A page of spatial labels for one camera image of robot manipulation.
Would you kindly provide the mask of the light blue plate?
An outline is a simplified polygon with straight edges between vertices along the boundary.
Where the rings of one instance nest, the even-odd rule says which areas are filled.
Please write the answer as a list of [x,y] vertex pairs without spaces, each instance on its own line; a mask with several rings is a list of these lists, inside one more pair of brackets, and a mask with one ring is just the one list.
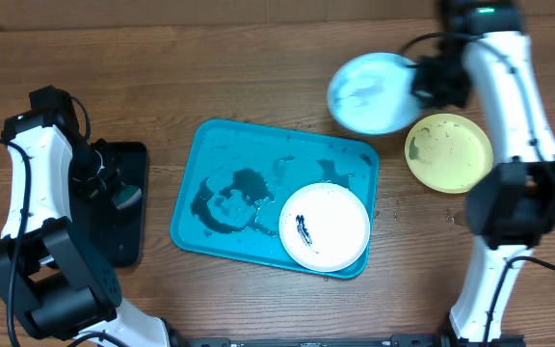
[[413,61],[397,54],[377,52],[356,57],[330,80],[330,114],[360,134],[400,131],[421,114],[419,101],[411,93],[414,75]]

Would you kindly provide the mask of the yellow-green plate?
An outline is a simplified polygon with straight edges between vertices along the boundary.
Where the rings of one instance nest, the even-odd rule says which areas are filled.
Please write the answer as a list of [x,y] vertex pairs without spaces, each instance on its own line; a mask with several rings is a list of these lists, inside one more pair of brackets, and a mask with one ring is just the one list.
[[486,133],[454,114],[435,114],[417,122],[406,138],[404,153],[414,177],[447,194],[470,191],[493,164]]

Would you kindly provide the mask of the white plate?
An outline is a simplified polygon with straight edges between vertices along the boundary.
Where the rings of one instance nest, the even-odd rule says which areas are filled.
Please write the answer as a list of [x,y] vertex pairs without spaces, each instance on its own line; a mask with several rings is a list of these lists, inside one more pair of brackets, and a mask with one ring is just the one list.
[[282,207],[279,238],[288,255],[307,270],[329,273],[353,265],[367,249],[368,213],[349,189],[313,183]]

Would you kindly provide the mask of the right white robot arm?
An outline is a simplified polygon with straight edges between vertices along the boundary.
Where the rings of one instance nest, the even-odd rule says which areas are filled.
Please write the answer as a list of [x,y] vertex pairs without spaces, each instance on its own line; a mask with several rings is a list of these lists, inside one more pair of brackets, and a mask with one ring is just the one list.
[[462,293],[436,334],[395,334],[396,346],[521,346],[501,332],[522,267],[555,227],[555,137],[542,107],[523,16],[511,1],[439,0],[438,52],[414,65],[410,91],[426,108],[479,96],[493,166],[469,191],[473,234]]

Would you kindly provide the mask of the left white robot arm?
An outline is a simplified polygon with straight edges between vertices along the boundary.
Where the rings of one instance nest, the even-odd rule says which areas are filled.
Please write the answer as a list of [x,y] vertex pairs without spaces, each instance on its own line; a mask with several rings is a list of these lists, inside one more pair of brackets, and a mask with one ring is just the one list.
[[181,346],[166,320],[125,300],[116,271],[141,261],[148,152],[140,142],[93,140],[68,92],[30,93],[1,132],[13,163],[0,236],[7,329],[77,345]]

